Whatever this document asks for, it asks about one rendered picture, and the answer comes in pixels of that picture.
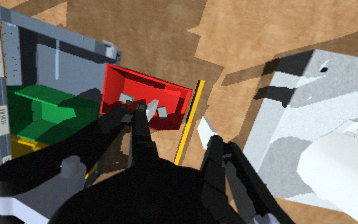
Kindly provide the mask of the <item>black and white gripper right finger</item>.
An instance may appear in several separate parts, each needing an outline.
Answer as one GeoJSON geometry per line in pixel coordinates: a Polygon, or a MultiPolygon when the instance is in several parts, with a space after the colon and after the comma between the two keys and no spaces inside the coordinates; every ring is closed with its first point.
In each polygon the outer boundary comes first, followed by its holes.
{"type": "Polygon", "coordinates": [[[202,117],[197,129],[206,149],[200,167],[203,177],[194,207],[197,224],[227,223],[226,177],[237,212],[247,224],[295,224],[236,143],[223,142],[207,117],[202,117]]]}

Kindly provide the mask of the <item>grey shelf rack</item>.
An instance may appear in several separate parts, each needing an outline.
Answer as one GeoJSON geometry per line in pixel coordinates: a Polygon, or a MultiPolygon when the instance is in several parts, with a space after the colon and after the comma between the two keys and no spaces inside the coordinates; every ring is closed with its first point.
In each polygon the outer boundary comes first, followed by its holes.
{"type": "MultiPolygon", "coordinates": [[[[106,63],[120,66],[122,52],[117,46],[1,5],[0,20],[8,85],[44,85],[101,104],[106,63]]],[[[12,147],[0,29],[0,165],[9,160],[12,147]]]]}

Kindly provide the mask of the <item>yellow bar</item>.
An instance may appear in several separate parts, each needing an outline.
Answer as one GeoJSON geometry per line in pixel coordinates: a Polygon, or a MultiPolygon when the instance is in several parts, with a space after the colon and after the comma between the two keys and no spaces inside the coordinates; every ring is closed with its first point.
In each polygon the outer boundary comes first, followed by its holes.
{"type": "Polygon", "coordinates": [[[198,86],[198,89],[197,89],[197,92],[196,92],[196,96],[195,96],[195,99],[194,99],[194,102],[193,102],[193,105],[192,105],[192,108],[191,108],[191,111],[190,111],[190,115],[189,115],[189,118],[188,118],[188,121],[187,121],[187,124],[186,124],[186,127],[185,127],[185,131],[184,131],[181,143],[180,143],[180,147],[179,147],[176,159],[175,159],[174,164],[176,164],[176,165],[178,165],[178,162],[179,162],[179,159],[180,159],[180,156],[181,156],[181,153],[182,153],[182,150],[183,150],[183,147],[184,147],[187,135],[188,135],[188,131],[189,131],[189,128],[190,128],[190,125],[191,125],[191,122],[192,122],[192,119],[193,119],[193,116],[194,116],[194,113],[195,113],[195,110],[196,110],[196,107],[197,107],[197,104],[198,104],[198,101],[199,101],[199,98],[200,98],[200,95],[201,95],[203,85],[204,85],[204,81],[200,80],[200,83],[199,83],[199,86],[198,86]]]}

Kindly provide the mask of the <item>red bin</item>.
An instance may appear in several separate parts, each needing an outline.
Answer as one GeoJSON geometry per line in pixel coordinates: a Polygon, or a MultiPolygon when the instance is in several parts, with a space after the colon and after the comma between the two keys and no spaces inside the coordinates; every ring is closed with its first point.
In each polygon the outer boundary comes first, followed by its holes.
{"type": "Polygon", "coordinates": [[[117,105],[125,105],[129,107],[130,111],[135,111],[137,103],[147,105],[156,99],[159,100],[157,108],[166,106],[168,118],[160,119],[158,109],[156,109],[154,116],[148,122],[149,129],[177,130],[184,118],[191,90],[174,85],[177,84],[106,63],[100,113],[105,114],[117,105]],[[121,93],[133,96],[133,104],[128,105],[119,101],[121,93]]]}

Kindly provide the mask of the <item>green open bin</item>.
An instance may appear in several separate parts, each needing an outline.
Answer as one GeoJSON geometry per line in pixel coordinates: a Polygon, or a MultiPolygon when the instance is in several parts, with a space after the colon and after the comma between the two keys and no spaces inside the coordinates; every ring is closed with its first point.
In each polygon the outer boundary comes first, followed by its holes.
{"type": "Polygon", "coordinates": [[[10,134],[46,145],[67,139],[104,115],[100,103],[44,85],[6,88],[10,134]]]}

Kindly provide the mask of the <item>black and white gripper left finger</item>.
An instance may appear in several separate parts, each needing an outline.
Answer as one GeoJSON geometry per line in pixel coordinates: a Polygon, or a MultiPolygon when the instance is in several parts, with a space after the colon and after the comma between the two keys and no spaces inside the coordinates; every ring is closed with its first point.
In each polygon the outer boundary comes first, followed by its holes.
{"type": "Polygon", "coordinates": [[[135,165],[134,204],[154,218],[169,194],[148,122],[159,100],[117,105],[67,139],[0,165],[0,224],[47,224],[57,209],[84,185],[91,171],[122,131],[131,126],[128,168],[135,165]]]}

